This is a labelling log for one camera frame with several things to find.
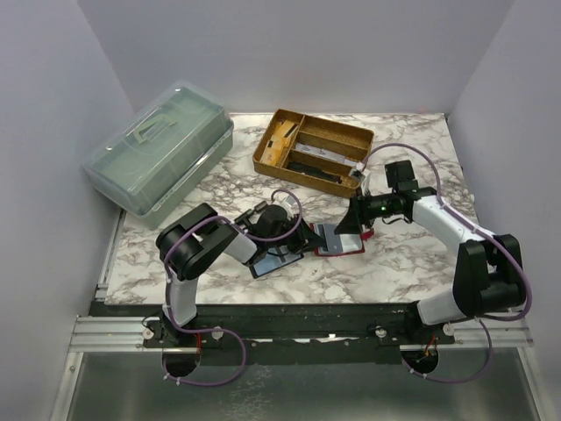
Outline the red leather card holder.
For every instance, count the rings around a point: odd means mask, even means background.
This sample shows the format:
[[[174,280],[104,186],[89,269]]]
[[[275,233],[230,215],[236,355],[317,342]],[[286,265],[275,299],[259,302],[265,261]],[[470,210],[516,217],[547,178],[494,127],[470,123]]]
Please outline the red leather card holder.
[[[324,242],[323,246],[315,249],[316,256],[339,257],[365,251],[364,239],[360,234],[336,234],[337,226],[330,223],[311,224],[310,227]]]

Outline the black VIP credit card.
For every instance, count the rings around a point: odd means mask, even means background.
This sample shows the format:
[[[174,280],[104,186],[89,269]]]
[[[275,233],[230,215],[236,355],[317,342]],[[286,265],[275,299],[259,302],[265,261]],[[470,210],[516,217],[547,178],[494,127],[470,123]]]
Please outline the black VIP credit card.
[[[340,255],[345,252],[342,236],[335,233],[325,234],[325,245],[318,247],[317,251],[320,255]]]

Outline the black leather card holder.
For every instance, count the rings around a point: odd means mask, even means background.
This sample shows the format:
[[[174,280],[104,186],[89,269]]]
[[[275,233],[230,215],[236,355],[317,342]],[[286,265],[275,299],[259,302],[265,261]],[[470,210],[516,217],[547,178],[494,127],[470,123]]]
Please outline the black leather card holder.
[[[250,266],[250,272],[254,279],[258,279],[303,258],[303,253],[291,253],[288,250],[275,251],[274,249],[270,249],[262,260]]]

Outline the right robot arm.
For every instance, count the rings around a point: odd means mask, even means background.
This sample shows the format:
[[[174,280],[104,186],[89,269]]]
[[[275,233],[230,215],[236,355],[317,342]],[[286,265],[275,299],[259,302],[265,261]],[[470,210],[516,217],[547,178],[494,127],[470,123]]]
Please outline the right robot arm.
[[[412,328],[441,325],[469,318],[497,318],[499,311],[531,303],[529,283],[522,270],[521,248],[512,235],[496,235],[473,224],[444,203],[436,189],[422,188],[410,161],[385,166],[389,193],[373,196],[360,189],[335,229],[337,234],[360,234],[376,219],[401,216],[431,232],[456,256],[448,290],[408,306]]]

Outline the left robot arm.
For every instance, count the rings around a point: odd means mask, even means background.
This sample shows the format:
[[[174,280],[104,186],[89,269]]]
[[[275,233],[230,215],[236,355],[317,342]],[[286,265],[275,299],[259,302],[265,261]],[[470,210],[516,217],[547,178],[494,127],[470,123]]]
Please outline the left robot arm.
[[[155,244],[167,272],[164,315],[185,327],[196,316],[198,279],[220,256],[258,279],[303,259],[325,240],[288,203],[263,201],[232,222],[203,203],[165,228]]]

